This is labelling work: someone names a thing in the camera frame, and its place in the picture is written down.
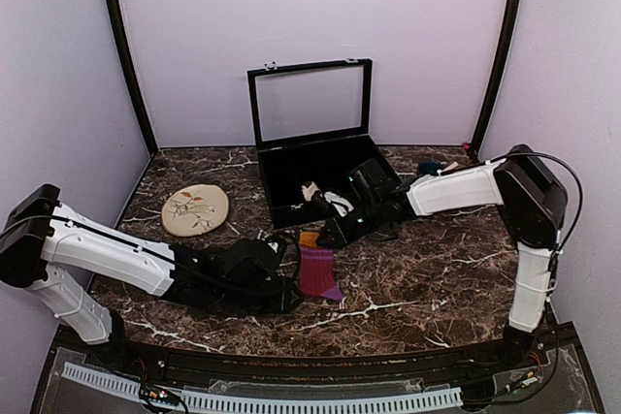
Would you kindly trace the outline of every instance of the white wall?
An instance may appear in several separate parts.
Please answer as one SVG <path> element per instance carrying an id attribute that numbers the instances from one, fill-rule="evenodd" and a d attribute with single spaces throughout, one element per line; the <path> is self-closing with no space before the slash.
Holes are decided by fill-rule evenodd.
<path id="1" fill-rule="evenodd" d="M 482 151 L 528 143 L 582 179 L 584 216 L 561 258 L 553 303 L 577 326 L 606 412 L 621 412 L 620 12 L 621 0 L 522 0 Z"/>
<path id="2" fill-rule="evenodd" d="M 245 71 L 375 61 L 379 143 L 472 137 L 506 0 L 121 0 L 162 146 L 253 144 Z"/>
<path id="3" fill-rule="evenodd" d="M 0 0 L 0 227 L 44 182 L 112 225 L 147 159 L 105 0 Z M 0 318 L 1 410 L 25 413 L 56 322 L 2 283 Z"/>

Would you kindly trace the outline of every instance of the orange object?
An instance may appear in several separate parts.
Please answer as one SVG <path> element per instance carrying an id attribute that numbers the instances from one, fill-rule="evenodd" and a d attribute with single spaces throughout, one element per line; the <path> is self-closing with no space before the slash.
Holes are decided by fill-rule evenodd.
<path id="1" fill-rule="evenodd" d="M 317 246 L 317 238 L 319 238 L 319 233 L 302 232 L 300 233 L 300 245 L 307 247 L 319 247 Z"/>

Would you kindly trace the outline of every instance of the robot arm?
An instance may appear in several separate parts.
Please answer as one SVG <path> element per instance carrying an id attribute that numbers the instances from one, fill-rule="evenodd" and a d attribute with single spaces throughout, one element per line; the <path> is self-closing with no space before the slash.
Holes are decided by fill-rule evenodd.
<path id="1" fill-rule="evenodd" d="M 519 145 L 509 154 L 526 152 L 533 151 Z M 410 218 L 463 207 L 498 206 L 519 254 L 508 326 L 526 334 L 537 328 L 554 287 L 568 201 L 563 184 L 539 158 L 508 156 L 401 184 L 370 160 L 354 169 L 348 179 L 361 202 L 326 222 L 318 240 L 325 247 L 343 247 L 383 225 Z M 313 202 L 325 207 L 328 199 L 317 192 Z"/>
<path id="2" fill-rule="evenodd" d="M 175 303 L 210 309 L 288 312 L 301 302 L 294 278 L 277 272 L 280 237 L 241 239 L 230 248 L 193 250 L 137 239 L 58 202 L 44 185 L 16 207 L 0 234 L 0 279 L 45 303 L 88 344 L 123 334 L 122 321 L 93 300 L 63 266 L 118 279 Z"/>

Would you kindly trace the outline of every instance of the marble tabletop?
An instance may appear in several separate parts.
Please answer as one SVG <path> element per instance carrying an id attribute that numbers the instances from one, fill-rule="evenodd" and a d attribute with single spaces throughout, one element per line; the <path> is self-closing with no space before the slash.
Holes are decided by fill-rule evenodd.
<path id="1" fill-rule="evenodd" d="M 385 146 L 399 175 L 426 160 L 469 159 L 459 147 Z M 230 212 L 218 229 L 170 236 L 160 210 L 184 186 L 216 184 Z M 311 225 L 316 230 L 319 225 Z M 153 159 L 119 230 L 194 248 L 228 245 L 272 230 L 252 147 L 164 149 Z M 97 276 L 91 294 L 117 310 L 130 339 L 224 354 L 336 357 L 399 354 L 500 338 L 513 297 L 517 255 L 498 212 L 473 207 L 405 223 L 399 237 L 362 239 L 335 254 L 341 303 L 308 298 L 285 315 L 222 317 Z M 291 273 L 293 263 L 284 263 Z"/>

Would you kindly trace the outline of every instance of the round coaster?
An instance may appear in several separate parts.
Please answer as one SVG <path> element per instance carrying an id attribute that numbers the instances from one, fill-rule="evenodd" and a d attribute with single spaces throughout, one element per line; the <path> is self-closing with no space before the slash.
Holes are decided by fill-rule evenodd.
<path id="1" fill-rule="evenodd" d="M 195 237 L 219 227 L 229 213 L 229 198 L 212 184 L 176 192 L 162 208 L 162 225 L 176 237 Z"/>

